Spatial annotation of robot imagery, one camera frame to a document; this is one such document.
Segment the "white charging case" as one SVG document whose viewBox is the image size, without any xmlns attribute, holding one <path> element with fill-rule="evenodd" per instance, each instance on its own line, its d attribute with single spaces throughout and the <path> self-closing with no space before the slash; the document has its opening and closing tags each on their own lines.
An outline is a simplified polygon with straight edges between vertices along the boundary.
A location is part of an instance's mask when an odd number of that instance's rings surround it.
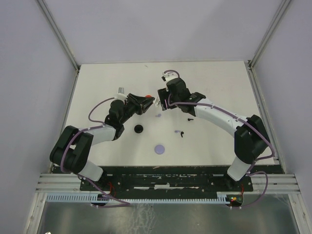
<svg viewBox="0 0 312 234">
<path fill-rule="evenodd" d="M 159 98 L 157 97 L 156 100 L 155 100 L 155 107 L 158 107 L 160 105 L 160 100 Z"/>
</svg>

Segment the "black charging case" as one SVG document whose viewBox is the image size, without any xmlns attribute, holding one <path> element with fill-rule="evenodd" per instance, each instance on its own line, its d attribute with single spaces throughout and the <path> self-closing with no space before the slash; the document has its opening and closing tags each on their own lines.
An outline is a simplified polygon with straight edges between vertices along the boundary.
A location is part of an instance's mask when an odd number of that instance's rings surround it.
<svg viewBox="0 0 312 234">
<path fill-rule="evenodd" d="M 137 133 L 137 134 L 140 134 L 142 133 L 144 130 L 143 126 L 140 125 L 140 124 L 137 124 L 135 127 L 134 127 L 134 132 Z"/>
</svg>

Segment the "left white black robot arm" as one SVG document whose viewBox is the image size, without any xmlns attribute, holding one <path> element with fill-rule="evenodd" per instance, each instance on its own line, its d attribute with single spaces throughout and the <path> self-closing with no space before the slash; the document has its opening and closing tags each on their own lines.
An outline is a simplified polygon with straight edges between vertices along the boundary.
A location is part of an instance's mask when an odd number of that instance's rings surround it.
<svg viewBox="0 0 312 234">
<path fill-rule="evenodd" d="M 91 180 L 97 190 L 107 187 L 108 178 L 104 170 L 92 163 L 88 157 L 93 145 L 117 140 L 124 131 L 124 123 L 134 114 L 144 114 L 155 102 L 154 97 L 140 97 L 133 94 L 109 98 L 110 109 L 105 120 L 92 120 L 99 123 L 85 129 L 66 126 L 50 153 L 50 161 L 62 172 L 70 172 Z"/>
</svg>

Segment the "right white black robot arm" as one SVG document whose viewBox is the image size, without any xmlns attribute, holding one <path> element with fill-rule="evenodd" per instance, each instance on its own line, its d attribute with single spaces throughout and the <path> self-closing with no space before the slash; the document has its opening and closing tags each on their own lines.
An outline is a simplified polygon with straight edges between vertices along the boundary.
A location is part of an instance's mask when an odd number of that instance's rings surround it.
<svg viewBox="0 0 312 234">
<path fill-rule="evenodd" d="M 241 116 L 214 105 L 205 95 L 191 93 L 185 81 L 178 76 L 163 75 L 162 80 L 166 86 L 157 92 L 163 110 L 179 108 L 184 113 L 213 123 L 234 138 L 235 159 L 223 180 L 228 190 L 236 190 L 255 163 L 263 160 L 261 154 L 267 148 L 273 148 L 262 119 L 257 115 Z"/>
</svg>

